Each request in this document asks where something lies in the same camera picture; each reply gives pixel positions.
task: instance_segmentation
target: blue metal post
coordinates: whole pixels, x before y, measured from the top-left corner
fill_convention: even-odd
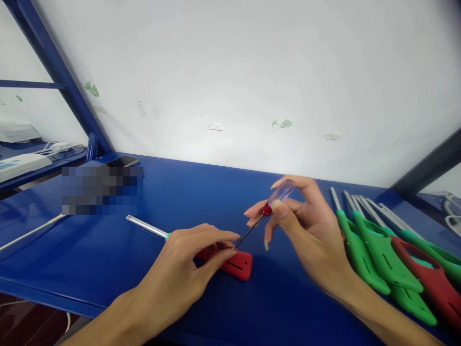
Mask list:
[[[97,156],[97,139],[92,132],[88,135],[88,151],[86,152],[86,162],[94,160]]]
[[[109,141],[92,114],[71,73],[53,43],[48,31],[30,0],[3,0],[27,40],[42,61],[51,79],[64,85],[59,91],[87,135],[94,133],[100,153],[112,152]]]
[[[38,89],[65,89],[66,86],[60,83],[43,83],[43,82],[26,82],[26,81],[10,81],[0,79],[0,87],[26,87]]]

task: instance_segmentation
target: clear screwdriver handle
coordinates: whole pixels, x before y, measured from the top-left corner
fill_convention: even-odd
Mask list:
[[[272,214],[272,209],[270,207],[271,203],[275,201],[276,199],[279,199],[283,202],[290,195],[290,193],[293,192],[295,187],[296,187],[296,183],[293,180],[291,179],[284,180],[283,183],[281,183],[277,187],[277,189],[272,193],[272,195],[269,197],[265,206],[261,208],[262,214],[266,217],[271,215]]]

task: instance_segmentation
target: white box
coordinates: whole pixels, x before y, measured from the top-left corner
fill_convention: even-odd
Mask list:
[[[0,161],[0,183],[53,164],[40,154],[22,154]]]
[[[40,138],[31,124],[0,124],[0,142],[17,143]]]

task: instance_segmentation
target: pixelated blur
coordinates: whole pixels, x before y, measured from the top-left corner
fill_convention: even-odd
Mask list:
[[[138,214],[143,194],[142,167],[64,167],[65,215]]]

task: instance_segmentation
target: wrist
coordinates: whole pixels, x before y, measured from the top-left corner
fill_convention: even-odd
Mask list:
[[[127,345],[143,345],[160,334],[161,330],[151,323],[150,316],[132,294],[134,290],[123,293],[105,311],[110,318],[117,318],[115,333],[118,340],[127,340]]]
[[[351,268],[351,273],[346,275],[343,280],[344,285],[338,290],[333,297],[348,309],[357,309],[360,307],[364,298],[373,294],[373,290],[363,281]]]

